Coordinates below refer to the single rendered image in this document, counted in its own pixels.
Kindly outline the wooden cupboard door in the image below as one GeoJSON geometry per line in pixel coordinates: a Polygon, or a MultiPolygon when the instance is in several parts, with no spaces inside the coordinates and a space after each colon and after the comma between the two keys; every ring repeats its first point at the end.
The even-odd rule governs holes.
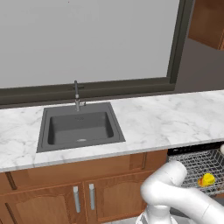
{"type": "Polygon", "coordinates": [[[56,185],[0,196],[0,224],[87,224],[82,184],[56,185]],[[73,187],[79,187],[80,213],[73,187]]]}
{"type": "Polygon", "coordinates": [[[146,208],[140,186],[151,174],[151,171],[142,171],[85,181],[87,224],[138,216],[146,208]],[[90,207],[89,184],[94,184],[94,210],[90,207]]]}

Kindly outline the black dishwasher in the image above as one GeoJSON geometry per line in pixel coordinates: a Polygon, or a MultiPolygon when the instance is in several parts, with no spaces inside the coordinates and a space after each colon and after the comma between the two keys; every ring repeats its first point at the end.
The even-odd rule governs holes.
{"type": "MultiPolygon", "coordinates": [[[[203,143],[203,144],[173,148],[173,149],[168,150],[167,157],[175,156],[175,155],[182,155],[182,154],[187,154],[187,153],[200,152],[200,151],[210,151],[210,150],[215,150],[215,149],[218,149],[220,151],[220,147],[223,144],[224,144],[224,141],[216,142],[216,143],[203,143]]],[[[209,197],[211,197],[213,200],[216,200],[218,203],[220,203],[222,206],[224,206],[224,193],[214,195],[214,196],[209,196],[209,197]]]]}

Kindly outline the yellow cup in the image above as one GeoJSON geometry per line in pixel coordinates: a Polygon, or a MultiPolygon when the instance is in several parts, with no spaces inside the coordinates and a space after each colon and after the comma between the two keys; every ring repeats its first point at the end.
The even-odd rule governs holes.
{"type": "Polygon", "coordinates": [[[215,177],[211,173],[205,173],[198,179],[198,185],[201,187],[210,186],[215,182],[215,177]]]}

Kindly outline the dark grey sink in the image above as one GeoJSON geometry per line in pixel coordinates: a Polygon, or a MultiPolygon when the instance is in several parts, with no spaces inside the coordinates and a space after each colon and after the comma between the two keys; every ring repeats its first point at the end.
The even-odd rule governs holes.
{"type": "Polygon", "coordinates": [[[110,102],[52,107],[43,111],[37,153],[124,141],[110,102]]]}

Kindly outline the grey sink tap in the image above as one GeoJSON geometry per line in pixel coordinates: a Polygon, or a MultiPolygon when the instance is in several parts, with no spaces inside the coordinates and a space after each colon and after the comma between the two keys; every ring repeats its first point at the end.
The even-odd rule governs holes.
{"type": "Polygon", "coordinates": [[[79,95],[79,88],[78,88],[78,82],[77,80],[74,81],[74,90],[75,90],[75,106],[76,110],[80,111],[81,106],[86,106],[85,101],[80,101],[80,95],[79,95]]]}

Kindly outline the wooden false drawer front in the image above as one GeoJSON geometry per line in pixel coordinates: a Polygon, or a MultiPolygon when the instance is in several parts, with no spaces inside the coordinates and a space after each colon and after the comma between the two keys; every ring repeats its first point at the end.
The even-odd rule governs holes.
{"type": "Polygon", "coordinates": [[[7,171],[5,176],[13,190],[27,186],[72,183],[97,176],[142,170],[145,156],[146,153],[137,153],[20,171],[7,171]]]}

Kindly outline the dark grey window frame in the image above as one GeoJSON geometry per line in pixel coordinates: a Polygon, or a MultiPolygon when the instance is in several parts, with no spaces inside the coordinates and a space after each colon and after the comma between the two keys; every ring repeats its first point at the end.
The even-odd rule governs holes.
{"type": "MultiPolygon", "coordinates": [[[[174,40],[171,47],[171,60],[166,77],[84,82],[78,84],[80,98],[91,101],[130,98],[134,96],[158,95],[173,91],[176,86],[188,24],[194,0],[180,0],[174,40]]],[[[39,106],[74,102],[75,84],[59,84],[36,87],[0,88],[0,109],[39,106]]]]}

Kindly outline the wooden wall cupboard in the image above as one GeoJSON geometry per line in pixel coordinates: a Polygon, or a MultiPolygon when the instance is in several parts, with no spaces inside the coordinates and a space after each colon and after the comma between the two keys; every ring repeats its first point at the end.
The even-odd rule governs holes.
{"type": "Polygon", "coordinates": [[[188,37],[224,51],[224,0],[195,0],[188,37]]]}

